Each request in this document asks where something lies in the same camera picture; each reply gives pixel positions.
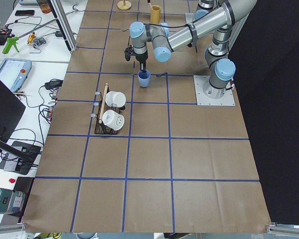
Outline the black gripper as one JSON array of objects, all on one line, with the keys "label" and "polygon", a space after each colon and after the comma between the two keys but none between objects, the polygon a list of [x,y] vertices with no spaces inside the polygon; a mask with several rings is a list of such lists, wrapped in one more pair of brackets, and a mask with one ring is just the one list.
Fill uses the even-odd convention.
[{"label": "black gripper", "polygon": [[146,72],[146,60],[148,59],[148,53],[145,52],[142,54],[136,54],[135,57],[140,64],[140,70],[142,72]]}]

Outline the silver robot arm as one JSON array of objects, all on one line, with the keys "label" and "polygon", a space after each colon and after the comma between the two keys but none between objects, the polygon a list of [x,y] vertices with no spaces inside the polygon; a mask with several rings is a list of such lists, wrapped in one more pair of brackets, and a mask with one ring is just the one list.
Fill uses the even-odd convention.
[{"label": "silver robot arm", "polygon": [[194,13],[193,20],[198,20],[210,12],[212,12],[214,9],[216,9],[219,5],[219,2],[217,0],[199,0],[196,8],[196,12]]},{"label": "silver robot arm", "polygon": [[212,33],[213,38],[204,56],[211,75],[203,85],[203,93],[212,99],[219,99],[228,90],[227,84],[233,79],[236,66],[227,58],[228,41],[233,26],[247,16],[256,5],[255,0],[223,0],[215,5],[212,0],[200,0],[199,10],[192,22],[179,26],[170,34],[167,23],[133,22],[129,27],[132,44],[125,49],[125,59],[135,56],[140,71],[146,72],[148,59],[147,43],[152,43],[153,53],[158,62],[167,62],[171,54],[185,46],[195,47],[202,37]]}]

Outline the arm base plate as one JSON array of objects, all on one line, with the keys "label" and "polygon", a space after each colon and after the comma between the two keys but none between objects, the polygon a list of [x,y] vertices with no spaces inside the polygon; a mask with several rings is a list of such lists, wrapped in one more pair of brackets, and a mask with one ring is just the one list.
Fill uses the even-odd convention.
[{"label": "arm base plate", "polygon": [[197,18],[200,18],[201,14],[200,13],[185,13],[185,22],[190,23],[194,22]]},{"label": "arm base plate", "polygon": [[209,83],[210,76],[194,75],[194,87],[198,106],[234,107],[235,100],[230,83],[224,89],[216,89]]}]

